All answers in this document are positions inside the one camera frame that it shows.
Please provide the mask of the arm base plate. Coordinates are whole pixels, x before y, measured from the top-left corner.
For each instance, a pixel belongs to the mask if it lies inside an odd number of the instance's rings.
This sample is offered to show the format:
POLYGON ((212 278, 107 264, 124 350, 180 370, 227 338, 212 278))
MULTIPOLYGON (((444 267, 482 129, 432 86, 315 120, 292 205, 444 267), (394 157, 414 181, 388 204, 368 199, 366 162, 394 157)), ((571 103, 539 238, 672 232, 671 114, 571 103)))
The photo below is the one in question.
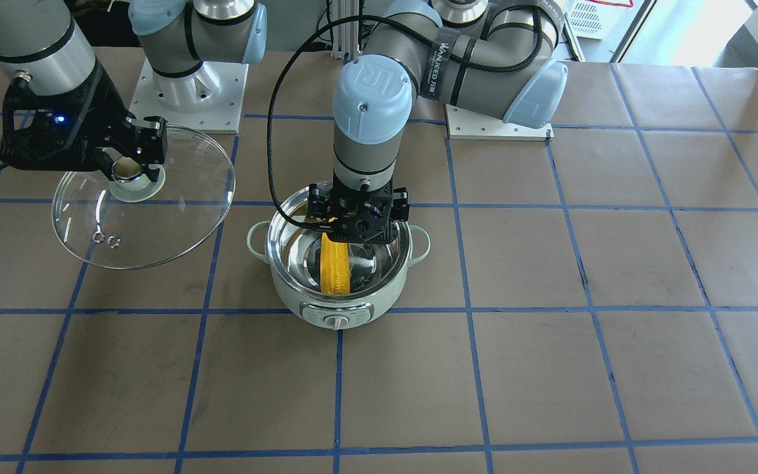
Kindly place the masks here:
POLYGON ((504 123, 497 118, 445 105, 446 125, 449 138, 466 140, 495 140, 518 142, 544 142, 554 136, 550 123, 532 128, 504 123))
POLYGON ((130 112, 139 119, 160 116, 170 125, 204 133, 236 134, 248 72, 246 64, 204 62, 188 77, 166 78, 145 60, 130 112))

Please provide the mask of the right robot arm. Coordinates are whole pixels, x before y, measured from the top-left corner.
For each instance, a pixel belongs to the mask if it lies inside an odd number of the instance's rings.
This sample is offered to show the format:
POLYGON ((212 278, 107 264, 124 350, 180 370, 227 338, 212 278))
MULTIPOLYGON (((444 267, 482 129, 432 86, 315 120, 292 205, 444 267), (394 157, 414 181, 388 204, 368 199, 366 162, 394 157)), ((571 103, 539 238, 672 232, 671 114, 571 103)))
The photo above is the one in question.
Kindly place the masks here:
MULTIPOLYGON (((264 57, 267 12, 257 1, 132 1, 128 15, 159 77, 264 57)), ((130 112, 66 2, 0 1, 0 67, 10 78, 0 170, 163 177, 166 120, 130 112)))

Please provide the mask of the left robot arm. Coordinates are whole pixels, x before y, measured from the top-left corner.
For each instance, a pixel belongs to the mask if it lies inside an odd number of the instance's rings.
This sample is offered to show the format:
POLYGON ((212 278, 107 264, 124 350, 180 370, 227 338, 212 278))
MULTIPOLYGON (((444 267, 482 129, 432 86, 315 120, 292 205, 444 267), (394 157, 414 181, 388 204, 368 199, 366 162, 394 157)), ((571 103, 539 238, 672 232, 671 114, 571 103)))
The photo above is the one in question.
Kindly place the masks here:
POLYGON ((334 171, 310 185, 307 228, 331 241, 390 243, 409 216, 392 185, 416 99, 539 128, 551 121, 568 69, 553 59, 563 1, 396 1, 333 95, 334 171))

